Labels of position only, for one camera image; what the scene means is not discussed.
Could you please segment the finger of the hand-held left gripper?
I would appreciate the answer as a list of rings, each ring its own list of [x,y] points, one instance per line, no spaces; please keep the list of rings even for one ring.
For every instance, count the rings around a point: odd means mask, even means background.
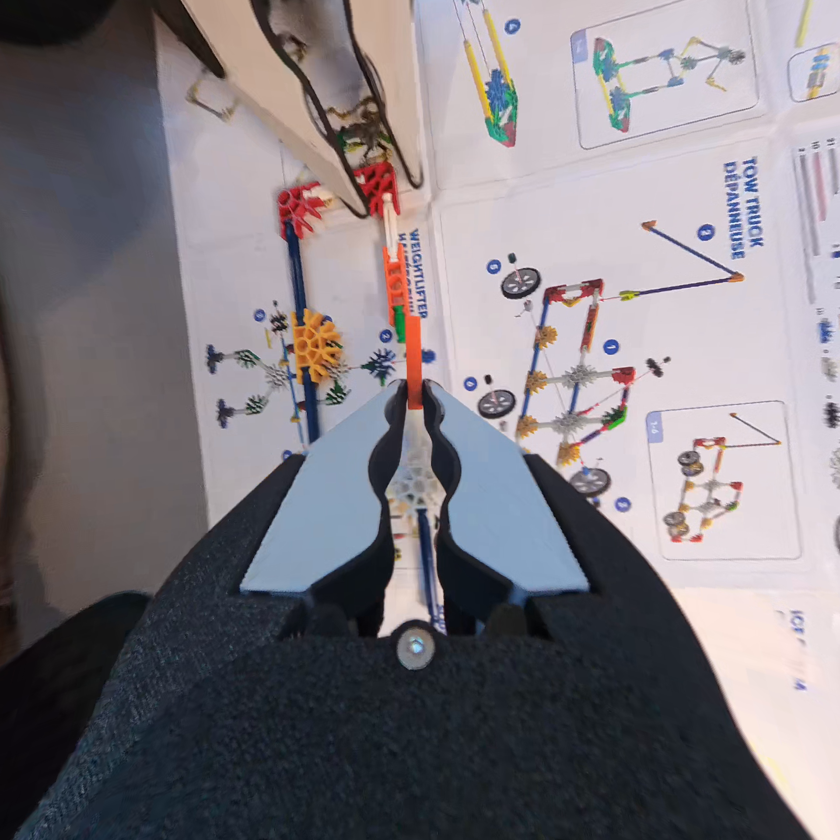
[[[344,15],[381,125],[417,190],[424,185],[424,168],[413,6],[412,1],[346,1]]]
[[[289,152],[351,213],[370,209],[310,80],[288,55],[269,14],[250,1],[185,1],[227,81]]]

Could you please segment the blue rod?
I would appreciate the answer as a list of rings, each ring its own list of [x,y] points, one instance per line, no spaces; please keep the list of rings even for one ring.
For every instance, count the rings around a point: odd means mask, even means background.
[[[445,611],[438,598],[438,579],[436,574],[432,529],[427,509],[416,510],[417,533],[421,555],[421,572],[423,596],[425,599],[429,622],[434,629],[446,634]]]
[[[282,230],[286,236],[287,242],[290,281],[295,305],[297,326],[303,328],[305,326],[304,316],[307,309],[307,299],[304,283],[305,280],[302,270],[299,236],[296,233],[295,225],[291,218],[283,222]],[[296,362],[296,366],[297,372],[301,374],[301,385],[304,395],[304,404],[306,407],[308,444],[311,446],[321,435],[317,390],[312,381],[308,364]]]

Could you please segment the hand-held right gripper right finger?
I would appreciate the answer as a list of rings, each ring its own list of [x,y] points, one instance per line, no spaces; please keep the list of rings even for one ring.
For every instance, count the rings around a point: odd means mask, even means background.
[[[520,447],[435,381],[423,382],[430,466],[444,498],[437,578],[449,636],[471,636],[498,606],[587,593],[590,582]]]

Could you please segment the yellow round connector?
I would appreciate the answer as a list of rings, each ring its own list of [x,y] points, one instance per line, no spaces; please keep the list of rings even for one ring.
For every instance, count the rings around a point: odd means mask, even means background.
[[[305,308],[301,318],[294,311],[290,314],[290,325],[297,382],[303,384],[305,373],[314,384],[334,379],[343,357],[342,337],[334,323]]]

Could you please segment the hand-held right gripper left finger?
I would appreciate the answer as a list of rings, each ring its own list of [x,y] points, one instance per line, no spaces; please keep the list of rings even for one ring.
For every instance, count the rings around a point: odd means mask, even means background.
[[[239,592],[333,605],[382,622],[395,566],[386,489],[403,452],[407,383],[387,386],[313,444],[255,551]]]

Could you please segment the large printed instruction sheet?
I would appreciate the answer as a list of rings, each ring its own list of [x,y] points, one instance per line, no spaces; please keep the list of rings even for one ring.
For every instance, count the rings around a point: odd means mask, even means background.
[[[838,2],[415,2],[424,181],[295,213],[330,429],[423,376],[675,590],[749,746],[838,838]]]

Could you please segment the red fan connector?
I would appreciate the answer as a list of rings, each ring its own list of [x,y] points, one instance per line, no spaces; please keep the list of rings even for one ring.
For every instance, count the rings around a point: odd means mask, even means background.
[[[382,161],[368,164],[353,170],[353,174],[364,196],[369,215],[379,218],[384,217],[384,205],[387,196],[392,200],[394,213],[396,215],[401,213],[396,174],[390,162]]]
[[[294,185],[282,188],[276,197],[279,232],[283,240],[288,241],[288,229],[298,239],[315,233],[312,219],[322,220],[321,210],[327,208],[320,191],[319,182]]]

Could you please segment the white snowflake connector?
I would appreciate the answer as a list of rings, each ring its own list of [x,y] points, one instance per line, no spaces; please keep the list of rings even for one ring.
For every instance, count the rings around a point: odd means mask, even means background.
[[[419,461],[401,463],[385,494],[394,518],[413,517],[419,510],[437,514],[444,496],[431,465]]]

